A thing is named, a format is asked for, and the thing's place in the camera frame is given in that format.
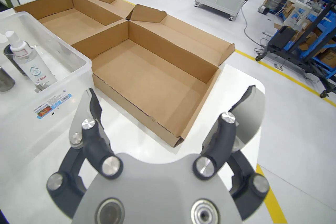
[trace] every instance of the gray metal plate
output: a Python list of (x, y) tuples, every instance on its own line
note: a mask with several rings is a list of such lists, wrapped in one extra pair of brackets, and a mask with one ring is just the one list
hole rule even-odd
[(125, 207), (124, 224), (191, 224), (195, 201), (207, 199), (218, 209), (220, 223), (242, 224), (230, 193), (218, 175), (209, 181), (197, 179), (190, 154), (170, 164), (148, 164), (128, 154), (118, 154), (124, 170), (116, 180), (97, 175), (85, 193), (72, 224), (96, 223), (99, 205), (108, 198)]

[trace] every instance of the white tabletop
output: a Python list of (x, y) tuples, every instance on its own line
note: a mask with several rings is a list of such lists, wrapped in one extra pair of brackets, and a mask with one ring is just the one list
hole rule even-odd
[[(229, 110), (241, 98), (248, 86), (256, 85), (262, 92), (265, 91), (261, 82), (255, 78), (229, 65), (222, 65), (221, 69), (223, 71), (190, 133), (185, 141), (175, 148), (167, 145), (109, 97), (95, 89), (103, 109), (102, 124), (111, 141), (114, 153), (128, 153), (141, 161), (156, 164), (176, 161), (190, 153), (199, 153), (202, 149), (202, 143), (218, 115)], [(0, 208), (9, 223), (58, 224), (71, 222), (54, 205), (45, 185), (49, 176), (58, 170), (70, 147), (68, 132), (73, 115), (74, 113), (67, 117), (68, 121), (63, 121), (63, 127), (59, 127), (64, 132), (49, 146), (46, 146), (19, 173), (13, 175), (4, 188), (0, 188)], [(254, 168), (257, 165), (260, 133), (261, 129), (242, 149)], [(85, 186), (88, 187), (96, 176), (96, 171), (85, 161), (80, 175)], [(232, 185), (230, 168), (225, 165), (219, 175), (227, 188), (230, 189)]]

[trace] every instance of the metal bolt head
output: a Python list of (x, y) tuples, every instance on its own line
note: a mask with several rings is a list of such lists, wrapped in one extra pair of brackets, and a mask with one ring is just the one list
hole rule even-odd
[(93, 118), (87, 118), (82, 122), (83, 129), (91, 129), (96, 124), (96, 120)]
[(203, 177), (211, 177), (215, 173), (212, 161), (207, 157), (199, 157), (196, 162), (196, 169)]
[(226, 123), (235, 123), (235, 116), (231, 112), (225, 111), (222, 113), (221, 117)]
[(266, 193), (270, 189), (269, 181), (262, 175), (253, 178), (253, 185), (261, 193)]
[(72, 136), (71, 143), (73, 145), (78, 145), (82, 142), (82, 140), (83, 140), (82, 132), (78, 132)]
[(47, 181), (47, 188), (49, 190), (56, 190), (60, 188), (63, 183), (63, 176), (60, 173), (52, 174)]
[(218, 224), (218, 211), (212, 202), (201, 199), (192, 205), (191, 220), (193, 224)]
[(120, 168), (120, 161), (117, 157), (108, 157), (102, 163), (102, 172), (106, 176), (115, 175)]

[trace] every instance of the open cardboard box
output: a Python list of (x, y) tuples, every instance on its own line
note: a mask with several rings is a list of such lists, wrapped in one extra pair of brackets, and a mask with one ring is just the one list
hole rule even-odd
[(95, 85), (170, 146), (181, 143), (234, 45), (141, 5), (105, 36), (105, 45), (91, 38), (100, 55), (84, 53)]
[(97, 88), (170, 146), (190, 131), (234, 44), (123, 0), (38, 0), (27, 11), (92, 60)]
[(92, 36), (104, 44), (106, 30), (117, 22), (124, 22), (133, 5), (123, 0), (37, 0), (15, 7), (26, 11), (59, 38), (82, 53), (87, 53)]

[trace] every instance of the clear plastic bin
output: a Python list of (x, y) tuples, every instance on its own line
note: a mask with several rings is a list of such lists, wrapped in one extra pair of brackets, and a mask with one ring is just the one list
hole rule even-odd
[(34, 83), (0, 50), (0, 65), (15, 80), (12, 89), (0, 92), (0, 183), (67, 132), (57, 127), (64, 121), (70, 127), (83, 92), (94, 87), (91, 60), (27, 12), (1, 19), (0, 33), (8, 30), (37, 50), (58, 81), (36, 93)]

